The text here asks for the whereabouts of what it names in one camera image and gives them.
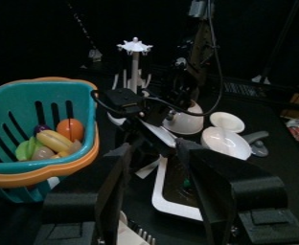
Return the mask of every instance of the teal basket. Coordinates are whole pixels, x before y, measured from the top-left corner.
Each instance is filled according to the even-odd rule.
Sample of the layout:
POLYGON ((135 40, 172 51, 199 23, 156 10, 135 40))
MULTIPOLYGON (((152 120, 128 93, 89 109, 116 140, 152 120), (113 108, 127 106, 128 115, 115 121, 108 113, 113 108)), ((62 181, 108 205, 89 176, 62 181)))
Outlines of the teal basket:
POLYGON ((97 152, 93 154, 96 104, 91 98, 95 88, 91 82, 62 78, 21 80, 0 87, 0 196, 5 199, 16 203, 42 201, 52 186, 67 176, 64 173, 77 170, 75 163, 84 166, 92 162, 93 155, 97 155, 97 152), (33 136, 34 126, 46 124, 54 129, 67 118, 79 119, 84 125, 81 149, 58 159, 18 162, 14 150, 33 136), (69 163, 73 163, 72 170, 60 171, 58 166, 69 169, 69 163), (46 170, 49 166, 56 166, 54 171, 46 170), (61 176, 52 176, 56 172, 62 172, 61 176), (16 176, 24 175, 28 176, 25 183, 16 180, 16 176))

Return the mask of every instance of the banana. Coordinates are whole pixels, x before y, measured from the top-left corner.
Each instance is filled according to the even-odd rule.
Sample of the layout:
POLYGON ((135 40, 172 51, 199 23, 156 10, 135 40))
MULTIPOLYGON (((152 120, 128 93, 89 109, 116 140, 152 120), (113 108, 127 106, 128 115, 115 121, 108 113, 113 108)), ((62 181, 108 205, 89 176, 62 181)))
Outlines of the banana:
POLYGON ((58 134, 53 130, 44 130, 40 133, 37 133, 37 140, 54 152, 68 151, 72 147, 72 141, 58 134))

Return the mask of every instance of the black table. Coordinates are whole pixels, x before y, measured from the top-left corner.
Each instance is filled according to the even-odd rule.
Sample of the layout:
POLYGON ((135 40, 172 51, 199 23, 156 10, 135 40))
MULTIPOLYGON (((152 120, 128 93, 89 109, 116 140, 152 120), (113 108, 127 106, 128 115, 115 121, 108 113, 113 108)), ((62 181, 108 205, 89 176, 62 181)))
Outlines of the black table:
MULTIPOLYGON (((212 101, 200 98, 199 104, 206 111, 212 101)), ((270 107, 256 102, 223 99, 218 111, 228 112, 243 120, 246 129, 240 135, 260 130, 270 133, 268 138, 263 139, 270 151, 268 156, 259 158, 252 155, 248 161, 282 178, 289 196, 289 207, 299 220, 299 145, 285 127, 285 122, 270 107)), ((210 125, 207 117, 204 127, 210 125)), ((191 139, 199 142, 200 133, 192 135, 191 139)), ((168 216, 153 209, 151 196, 155 179, 156 171, 144 180, 133 177, 123 207, 127 216, 140 223, 144 230, 157 238, 160 244, 206 244, 202 224, 168 216)))
MULTIPOLYGON (((210 98, 200 98, 203 110, 212 105, 210 98)), ((281 176, 289 195, 289 206, 299 220, 299 147, 295 143, 285 123, 274 111, 258 103, 223 99, 219 111, 236 115, 246 124, 243 134, 266 130, 270 133, 263 140, 270 155, 266 158, 251 156, 250 162, 281 176)), ((100 128, 100 156, 113 145, 115 125, 108 121, 105 111, 99 108, 97 122, 100 128)), ((204 126, 211 123, 206 118, 204 126)), ((200 134, 192 135, 199 141, 200 134)), ((179 217, 159 213, 152 204, 152 190, 156 170, 143 180, 133 176, 127 188, 123 211, 127 216, 156 237, 157 244, 206 244, 204 228, 202 224, 179 217)), ((0 244, 32 244, 41 226, 42 204, 12 204, 0 199, 0 244)))

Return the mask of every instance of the black cable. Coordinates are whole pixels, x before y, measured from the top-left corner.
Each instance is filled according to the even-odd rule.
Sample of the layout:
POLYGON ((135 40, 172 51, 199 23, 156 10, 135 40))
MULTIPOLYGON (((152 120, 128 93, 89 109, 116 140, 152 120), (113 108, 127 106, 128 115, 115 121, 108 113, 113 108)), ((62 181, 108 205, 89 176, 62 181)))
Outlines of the black cable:
POLYGON ((219 95, 218 95, 216 102, 215 102, 214 106, 211 107, 211 109, 206 113, 203 113, 204 114, 203 116, 211 114, 212 111, 216 109, 216 106, 222 100, 223 90, 224 90, 224 76, 223 76, 223 71, 222 71, 219 55, 218 55, 215 29, 214 29, 212 18, 211 18, 211 16, 212 16, 211 5, 212 5, 212 1, 207 0, 207 19, 208 19, 208 26, 210 26, 210 31, 211 31, 211 41, 212 41, 212 48, 214 48, 214 53, 215 53, 218 73, 219 73, 219 78, 220 78, 220 88, 219 88, 219 95))
POLYGON ((91 97, 92 97, 92 99, 93 99, 93 101, 97 103, 97 104, 100 104, 103 107, 104 107, 104 109, 107 110, 107 111, 109 111, 109 112, 112 112, 112 113, 115 113, 115 114, 117 114, 117 115, 120 115, 120 116, 123 116, 123 117, 127 117, 128 116, 128 114, 127 113, 124 113, 124 112, 121 112, 121 111, 117 111, 117 110, 115 110, 113 108, 111 108, 99 98, 97 98, 97 96, 96 96, 96 94, 103 94, 103 92, 100 91, 100 90, 93 90, 92 92, 91 92, 91 97))
POLYGON ((218 95, 218 99, 216 102, 214 104, 214 106, 211 107, 211 109, 204 112, 204 113, 194 113, 190 112, 188 110, 184 110, 183 108, 175 106, 174 104, 168 103, 167 101, 159 99, 159 98, 152 98, 152 97, 145 97, 145 100, 153 100, 156 102, 160 102, 163 104, 165 104, 168 107, 171 107, 172 109, 175 109, 175 111, 178 112, 183 112, 184 114, 188 114, 191 116, 196 116, 196 117, 203 117, 207 116, 208 114, 212 113, 212 111, 216 109, 216 106, 222 100, 222 96, 223 96, 223 89, 224 89, 224 76, 223 76, 223 71, 222 71, 222 66, 220 66, 220 61, 219 61, 219 55, 218 55, 218 45, 216 45, 216 39, 215 39, 215 30, 214 30, 214 24, 212 24, 212 12, 211 12, 211 0, 207 1, 207 19, 208 19, 208 25, 210 25, 210 30, 211 30, 211 41, 212 41, 212 49, 214 49, 214 53, 215 53, 215 59, 216 59, 216 66, 218 66, 218 72, 219 72, 219 78, 220 78, 220 89, 219 89, 219 95, 218 95))

